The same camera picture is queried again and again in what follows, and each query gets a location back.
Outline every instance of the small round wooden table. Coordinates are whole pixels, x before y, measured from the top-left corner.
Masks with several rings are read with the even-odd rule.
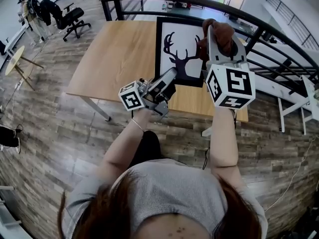
[[[25,47],[22,46],[20,47],[16,53],[14,54],[14,56],[11,58],[11,60],[9,61],[8,66],[6,67],[5,70],[5,75],[7,76],[14,68],[16,69],[16,71],[21,75],[21,77],[25,80],[25,82],[30,86],[30,88],[32,88],[34,91],[35,89],[33,88],[33,86],[27,81],[27,79],[24,77],[24,72],[23,70],[17,65],[19,59],[23,59],[33,65],[36,65],[38,67],[44,68],[43,66],[40,66],[39,64],[34,63],[31,60],[26,59],[25,57],[22,56],[23,52],[24,52]]]

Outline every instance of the foot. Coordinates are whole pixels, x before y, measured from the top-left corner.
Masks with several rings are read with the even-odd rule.
[[[20,154],[20,151],[21,151],[20,138],[18,137],[17,139],[18,139],[18,141],[19,141],[19,145],[15,148],[15,150],[16,150],[16,152],[17,152],[18,154]]]

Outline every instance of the antler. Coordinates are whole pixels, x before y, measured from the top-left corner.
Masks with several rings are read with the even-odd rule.
[[[195,42],[196,42],[196,54],[195,56],[192,56],[192,57],[188,57],[188,51],[186,49],[186,57],[185,59],[188,61],[188,60],[191,60],[191,59],[197,59],[199,58],[199,52],[200,52],[200,47],[197,45],[197,43],[199,42],[200,38],[198,35],[196,35],[196,38],[195,38]]]
[[[166,54],[169,54],[171,56],[173,56],[175,59],[177,58],[177,51],[176,51],[176,55],[174,55],[173,53],[170,52],[170,47],[173,45],[173,43],[171,43],[171,37],[173,36],[175,32],[172,32],[171,34],[168,34],[165,39],[164,39],[164,52]]]

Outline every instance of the brown cloth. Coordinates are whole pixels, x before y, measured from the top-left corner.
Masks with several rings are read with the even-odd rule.
[[[213,26],[215,40],[217,41],[223,52],[227,55],[231,54],[233,44],[232,36],[235,33],[235,30],[227,23],[220,23],[212,18],[204,20],[204,39],[200,40],[197,44],[200,47],[199,58],[204,62],[207,62],[209,60],[209,57],[207,55],[207,32],[210,25]]]

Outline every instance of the white cube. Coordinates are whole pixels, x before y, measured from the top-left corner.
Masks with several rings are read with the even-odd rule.
[[[242,109],[256,97],[255,73],[212,64],[206,84],[216,107]]]
[[[119,98],[127,111],[145,107],[139,93],[139,85],[136,81],[122,87],[119,91]]]

